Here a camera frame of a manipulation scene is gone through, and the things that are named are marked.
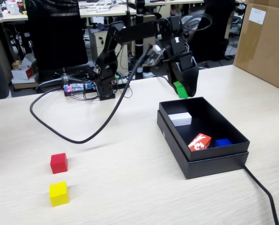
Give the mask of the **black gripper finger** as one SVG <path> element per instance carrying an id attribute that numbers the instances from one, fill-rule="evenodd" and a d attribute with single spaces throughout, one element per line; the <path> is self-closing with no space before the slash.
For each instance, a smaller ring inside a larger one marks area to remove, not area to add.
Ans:
<path id="1" fill-rule="evenodd" d="M 179 86 L 180 82 L 177 80 L 176 75 L 180 72 L 179 62 L 168 63 L 169 73 L 168 81 L 171 86 Z"/>
<path id="2" fill-rule="evenodd" d="M 199 67 L 195 66 L 184 71 L 179 71 L 177 80 L 183 85 L 188 97 L 193 97 L 197 91 Z"/>

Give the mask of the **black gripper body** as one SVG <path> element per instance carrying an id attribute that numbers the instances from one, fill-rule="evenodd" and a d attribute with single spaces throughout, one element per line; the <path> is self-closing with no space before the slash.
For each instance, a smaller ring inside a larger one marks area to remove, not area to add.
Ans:
<path id="1" fill-rule="evenodd" d="M 192 52 L 187 51 L 185 41 L 181 37 L 169 37 L 162 41 L 165 48 L 164 59 L 179 64 L 181 70 L 196 67 Z"/>

